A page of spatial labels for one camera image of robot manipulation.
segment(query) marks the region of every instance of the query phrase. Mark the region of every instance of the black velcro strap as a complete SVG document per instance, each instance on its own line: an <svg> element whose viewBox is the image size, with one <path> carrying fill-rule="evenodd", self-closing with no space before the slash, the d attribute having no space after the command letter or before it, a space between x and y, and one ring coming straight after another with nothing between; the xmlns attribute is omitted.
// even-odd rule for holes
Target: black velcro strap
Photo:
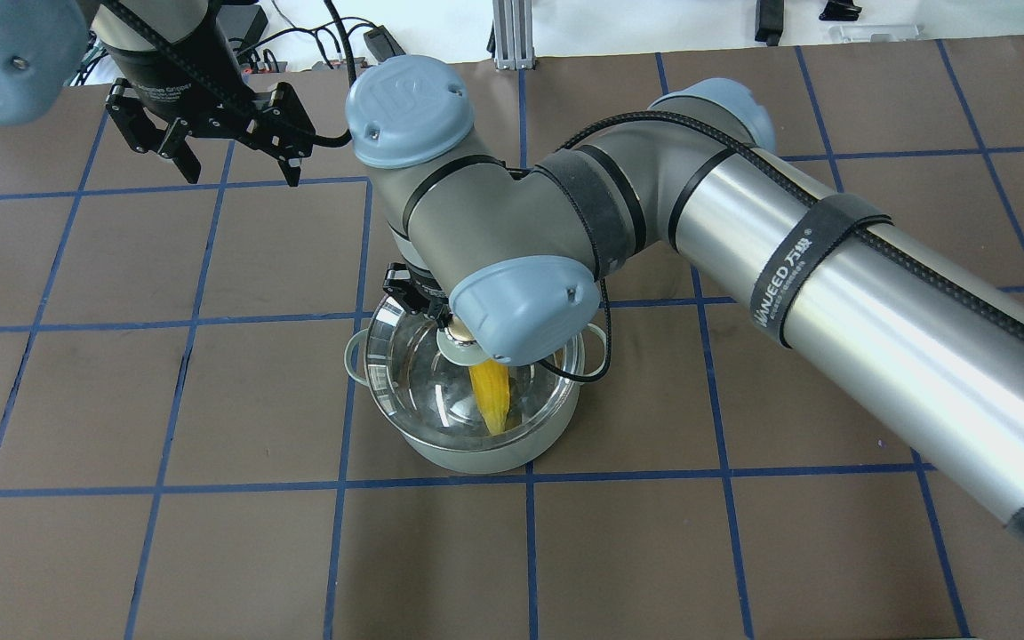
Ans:
<svg viewBox="0 0 1024 640"><path fill-rule="evenodd" d="M732 148L732 146L726 146L726 148L718 152L715 157L708 159L706 164L700 166L697 171L694 171L694 174L690 175L690 179L687 179L686 186L682 187L682 191L678 194L678 200L674 202L674 208L671 210L671 221L667 227L666 239L671 243L672 250L678 251L678 221L682 219L682 210L686 208L686 203L690 202L690 196L694 195L697 186L702 183L702 179L706 179L707 175L711 174L711 171L717 169L719 164L724 163L727 158L736 153L737 151Z"/></svg>
<svg viewBox="0 0 1024 640"><path fill-rule="evenodd" d="M787 347L784 317L800 288L846 237L878 222L890 223L891 219L851 194L836 194L813 204L757 278L749 305L753 324Z"/></svg>
<svg viewBox="0 0 1024 640"><path fill-rule="evenodd" d="M536 170L560 187L580 216L595 255L595 280L622 267L631 256L627 226L610 197L608 183L586 155L561 150L549 155Z"/></svg>
<svg viewBox="0 0 1024 640"><path fill-rule="evenodd" d="M432 187L437 185L437 183L442 179L447 178L450 174L458 172L464 169L464 167L475 164L496 164L504 166L499 159L486 157L486 155L483 154L472 155L472 157L458 158L455 161L440 165L437 167L437 171L430 173L425 179L422 180L421 185L418 185L418 187L414 189L414 194L410 195L410 200L406 203L406 210L401 211L401 230L397 231L397 229L394 229L394 231L397 232L398 236L401 236L402 239L410 240L410 216L414 215L414 209L418 206L418 203L421 202L421 199L424 198L424 195L428 194L429 189L432 189Z"/></svg>
<svg viewBox="0 0 1024 640"><path fill-rule="evenodd" d="M638 194L635 186L627 179L627 174L618 169L614 159L606 155L605 152L590 144L585 144L577 150L589 155L598 163L614 182L615 189L623 195L623 202L627 204L627 211L630 212L630 225L635 229L635 252L641 252L646 248L646 216L643 215L642 203L638 202Z"/></svg>

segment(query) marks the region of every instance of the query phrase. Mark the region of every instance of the yellow corn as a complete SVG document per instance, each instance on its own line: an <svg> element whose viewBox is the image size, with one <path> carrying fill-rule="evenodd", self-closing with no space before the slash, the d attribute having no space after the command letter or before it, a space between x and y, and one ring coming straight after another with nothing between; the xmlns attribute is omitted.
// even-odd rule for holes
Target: yellow corn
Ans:
<svg viewBox="0 0 1024 640"><path fill-rule="evenodd" d="M476 408L484 418L488 434L504 433L509 416L509 371L500 361L487 359L468 368Z"/></svg>

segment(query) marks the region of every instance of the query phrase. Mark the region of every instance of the table surface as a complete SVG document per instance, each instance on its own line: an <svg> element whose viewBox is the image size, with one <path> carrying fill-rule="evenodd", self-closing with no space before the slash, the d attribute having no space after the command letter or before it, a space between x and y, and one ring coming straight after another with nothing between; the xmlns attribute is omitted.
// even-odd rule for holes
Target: table surface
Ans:
<svg viewBox="0 0 1024 640"><path fill-rule="evenodd" d="M456 69L512 164L735 78L781 157L1024 303L1024 37ZM344 129L341 73L287 80ZM342 370L395 259L352 153L289 189L199 141L187 185L103 96L0 129L0 637L1024 639L1024 549L665 246L568 432L452 475Z"/></svg>

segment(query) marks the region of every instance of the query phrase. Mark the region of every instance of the grid line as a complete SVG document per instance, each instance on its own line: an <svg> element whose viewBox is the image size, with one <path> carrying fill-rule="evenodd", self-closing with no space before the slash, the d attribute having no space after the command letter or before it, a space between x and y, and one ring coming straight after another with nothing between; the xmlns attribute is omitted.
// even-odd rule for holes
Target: grid line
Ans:
<svg viewBox="0 0 1024 640"><path fill-rule="evenodd" d="M302 178L300 185L345 185L350 182L369 182L366 175L349 175L338 178ZM68 199L75 196L96 198L96 196L125 196L135 194L167 194L175 191L212 191L222 189L255 189L264 186L286 186L279 179L253 179L253 181L206 183L206 185L159 185L159 186L125 186L119 189L85 189L84 186L75 191L34 191L26 194L0 194L0 200L27 199Z"/></svg>
<svg viewBox="0 0 1024 640"><path fill-rule="evenodd" d="M816 127L820 129L820 141L824 142L825 161L828 161L828 169L831 170L831 181L836 183L837 191L845 189L845 183L840 178L840 167L837 166L837 157L833 153L833 141L828 138L828 127L824 123L824 115L820 113L820 103L816 99L816 90L812 88L812 74L808 73L808 63L805 61L805 52L800 48L793 47L797 53L797 65L800 65L801 77L805 79L805 89L808 90L809 100L812 101L812 115L816 118Z"/></svg>
<svg viewBox="0 0 1024 640"><path fill-rule="evenodd" d="M663 61L663 52L654 52L654 66L657 68L657 83L658 86L663 88L663 94L666 96L667 93L671 92L670 84L667 84L666 80L666 63Z"/></svg>
<svg viewBox="0 0 1024 640"><path fill-rule="evenodd" d="M690 267L690 279L693 280L694 295L697 297L697 328L702 339L702 359L706 361L706 384L711 392L711 413L714 416L714 437L718 447L718 463L722 477L722 492L726 503L726 520L729 525L729 547L732 551L732 567L737 583L737 600L740 603L740 623L744 629L744 637L753 639L753 614L749 603L749 586L744 579L744 557L740 549L740 534L737 525L737 505L732 494L732 473L729 469L729 453L724 440L724 424L722 421L722 398L718 396L717 370L714 368L714 349L711 343L711 326L706 316L706 305L702 292L702 281L696 268Z"/></svg>
<svg viewBox="0 0 1024 640"><path fill-rule="evenodd" d="M999 291L1008 294L1024 294L1024 285L999 287ZM707 306L718 304L736 304L731 296L703 297L702 304ZM690 306L697 304L694 299L638 299L611 300L610 306L616 308L646 308L653 306ZM215 315L199 317L196 324L206 325L248 325L259 323L313 323L314 321L352 321L357 312L337 311L332 313L289 313L275 315ZM139 329L174 329L191 325L190 319L155 319L147 323L82 323L40 325L38 333L48 332L130 332ZM33 328L32 325L0 325L0 334L25 334Z"/></svg>
<svg viewBox="0 0 1024 640"><path fill-rule="evenodd" d="M825 153L828 155L828 164L831 166L831 176L837 182L837 191L843 191L845 185L840 178L840 172L837 169L837 159L833 154L833 142L828 138L827 127L822 125L820 120L820 106L816 98L816 89L812 86L812 76L808 73L808 66L805 65L805 54L801 52L801 48L797 47L797 58L800 61L801 73L805 77L805 88L808 89L809 100L812 100L813 113L816 113L817 123L820 125L820 135L824 138L824 148ZM958 596L958 584L954 582L954 573L951 571L950 562L946 558L946 543L943 542L942 527L939 523L939 517L934 511L934 499L931 496L931 485L927 482L927 474L923 470L923 459L920 457L918 451L911 449L911 459L913 466L915 468L915 478L920 485L920 496L923 498L923 505L927 508L927 520L931 526L931 537L934 541L935 555L939 558L939 565L943 571L943 580L946 583L946 594L947 599L950 600L951 611L954 613L954 620L959 621L959 633L964 637L970 637L970 632L967 631L967 614L963 610L963 602Z"/></svg>
<svg viewBox="0 0 1024 640"><path fill-rule="evenodd" d="M520 166L528 166L528 81L527 72L516 73L516 101L520 105ZM524 549L528 588L528 640L540 640L540 581L536 566L536 462L523 466Z"/></svg>
<svg viewBox="0 0 1024 640"><path fill-rule="evenodd" d="M85 169L82 170L81 181L78 182L78 189L80 190L82 186L85 186L85 180L89 178L89 171L93 167L93 161L97 158L97 147L101 145L101 134L104 132L105 117L102 115L100 123L97 125L97 133L93 135L93 146L89 151L89 158L85 160ZM81 206L81 198L74 199L72 206L70 206L70 211L66 215L65 227L61 230L60 240L57 241L57 250L53 254L53 262L50 264L49 275L46 275L45 287L42 289L42 297L39 303L37 303L37 310L34 312L34 321L30 328L30 335L26 339L26 346L24 353L22 353L22 360L17 364L17 373L15 374L15 379L10 386L10 394L7 396L7 401L5 401L5 407L3 409L3 419L0 421L0 450L3 449L3 441L5 440L5 434L7 434L7 427L10 424L10 417L13 414L13 407L15 407L15 401L17 398L17 389L22 386L22 380L26 373L26 365L30 361L31 353L33 353L34 340L37 338L37 328L42 324L42 315L45 313L45 305L49 302L50 292L53 291L53 281L57 278L57 269L61 266L61 256L66 252L66 244L70 242L70 230L73 229L74 219L78 215L78 207Z"/></svg>
<svg viewBox="0 0 1024 640"><path fill-rule="evenodd" d="M361 251L358 256L358 286L354 295L353 331L352 336L361 330L361 321L368 315L366 308L367 260L370 255L370 222L374 216L374 185L367 181L366 203L361 211ZM342 444L338 462L338 481L334 488L334 523L330 529L330 562L327 568L327 592L324 596L322 611L322 636L325 640L334 637L334 606L338 598L338 562L342 543L342 516L346 513L346 488L349 483L347 471L350 458L350 432L353 429L353 392L352 378L346 379L346 409L342 416Z"/></svg>
<svg viewBox="0 0 1024 640"><path fill-rule="evenodd" d="M833 154L834 159L899 159L899 158L931 158L931 157L966 157L967 155L982 154L981 150L938 150L921 152L862 152L848 154ZM987 154L1024 154L1024 146L987 146ZM780 157L784 162L810 162L827 161L827 154L804 154ZM527 155L521 155L521 164L527 164ZM341 185L350 182L369 182L366 175L348 175L348 177L338 178L303 178L301 185ZM282 186L285 182L278 179L263 179L263 181L251 182L228 182L225 189L253 189L253 187ZM218 189L219 185L210 183L209 185L159 185L159 186L129 186L122 189L83 189L80 191L36 191L26 194L0 194L0 200L25 200L25 199L70 199L81 195L83 198L97 198L97 196L119 196L133 194L160 194L171 191L199 191Z"/></svg>
<svg viewBox="0 0 1024 640"><path fill-rule="evenodd" d="M939 511L935 510L934 497L931 496L931 482L927 480L927 470L923 466L923 458L919 451L911 449L911 459L914 462L914 476L919 479L923 492L923 506L927 508L927 521L931 523L931 537L934 539L935 552L939 554L939 566L942 567L943 583L946 583L946 596L950 598L954 608L954 622L958 625L959 635L971 637L971 627L967 624L967 612L963 609L963 599L958 596L958 587L954 583L954 569L950 566L950 558L946 555L946 542L942 538L942 527L939 525Z"/></svg>
<svg viewBox="0 0 1024 640"><path fill-rule="evenodd" d="M971 113L971 104L967 101L967 94L963 93L963 85L958 82L958 77L954 74L954 68L950 65L950 57L946 53L946 45L943 44L942 40L935 40L935 47L939 48L939 56L942 57L942 63L946 67L946 75L950 77L950 84L954 88L955 96L958 96L958 104L963 106L963 113L967 115L967 122L971 125L971 133L974 134L974 141L979 145L979 153L982 154L982 159L987 163L987 171L990 172L990 179L994 183L994 189L998 191L998 198L1002 202L1002 208L1007 210L1007 216L1009 221L1011 221L1011 226L1014 228L1014 233L1017 236L1017 242L1021 245L1021 250L1024 252L1024 231L1021 230L1021 223L1017 219L1017 215L1014 213L1014 208L1007 195L1007 187L1002 185L1000 181L998 170L994 169L994 161L990 158L990 152L987 150L987 142L983 140L982 132L979 130L978 122L974 120L974 114Z"/></svg>
<svg viewBox="0 0 1024 640"><path fill-rule="evenodd" d="M569 471L569 473L534 473L531 482L565 483L594 481L663 481L664 479L711 479L726 475L732 478L848 476L914 474L920 466L914 462L877 463L877 465L830 465L797 467L742 467L722 469L653 469L642 471ZM926 471L935 466L922 462ZM495 485L495 483L527 483L528 475L452 475L410 478L347 479L346 489L415 488L426 486ZM57 498L85 496L151 496L212 495L212 494L275 494L282 490L337 489L338 481L265 481L227 483L166 483L156 485L60 486L0 488L0 498Z"/></svg>
<svg viewBox="0 0 1024 640"><path fill-rule="evenodd" d="M144 588L144 574L150 563L150 555L153 551L153 539L156 536L156 522L160 515L160 500L162 500L165 477L168 473L168 459L172 455L172 441L176 434L176 421L179 418L179 403L184 395L184 381L187 378L187 368L193 358L193 348L196 346L196 332L199 329L197 321L200 316L200 305L204 303L205 285L208 280L208 266L212 263L212 248L216 242L216 231L219 229L219 212L223 208L224 185L227 182L227 172L231 169L231 159L236 151L236 142L227 145L227 154L224 157L223 170L219 174L219 189L216 191L216 203L212 209L212 223L208 226L207 244L204 247L204 259L200 263L200 275L196 283L196 295L191 300L191 317L188 319L187 339L184 343L184 353L179 360L179 370L176 373L176 388L173 392L172 408L168 413L168 425L165 430L164 446L160 450L160 464L158 466L158 477L156 477L155 490L153 492L153 506L150 509L150 518L144 527L144 543L141 547L141 556L137 566L137 579L133 583L133 596L129 602L129 616L125 620L125 640L131 640L133 631L137 628L137 613L141 603L141 595Z"/></svg>

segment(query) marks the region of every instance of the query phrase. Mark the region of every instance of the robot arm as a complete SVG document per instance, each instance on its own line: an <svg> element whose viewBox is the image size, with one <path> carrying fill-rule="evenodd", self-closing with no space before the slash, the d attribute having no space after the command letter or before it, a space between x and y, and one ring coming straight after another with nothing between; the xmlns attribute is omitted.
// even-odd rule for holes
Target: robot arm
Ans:
<svg viewBox="0 0 1024 640"><path fill-rule="evenodd" d="M743 88L695 85L513 175L472 130L464 83L429 57L367 72L347 100L349 135L322 138L289 85L255 94L240 81L214 3L102 0L119 19L98 4L0 0L0 125L45 113L93 22L129 78L106 110L134 152L171 159L190 181L187 135L272 155L290 185L310 144L353 137L408 262L387 288L437 309L441 348L468 341L456 329L509 365L580 332L600 303L596 281L663 240L1024 542L1024 308L773 157L768 118Z"/></svg>
<svg viewBox="0 0 1024 640"><path fill-rule="evenodd" d="M554 351L597 310L595 280L663 240L1024 542L1024 307L773 157L742 86L651 110L516 178L446 65L394 57L347 100L411 271L488 356Z"/></svg>
<svg viewBox="0 0 1024 640"><path fill-rule="evenodd" d="M275 159L287 183L297 185L314 145L341 146L349 135L315 134L287 82L261 93L248 88L217 10L210 0L48 0L40 8L0 0L0 125L49 110L92 24L125 76L105 110L131 151L158 154L195 183L200 162L187 138L232 138Z"/></svg>

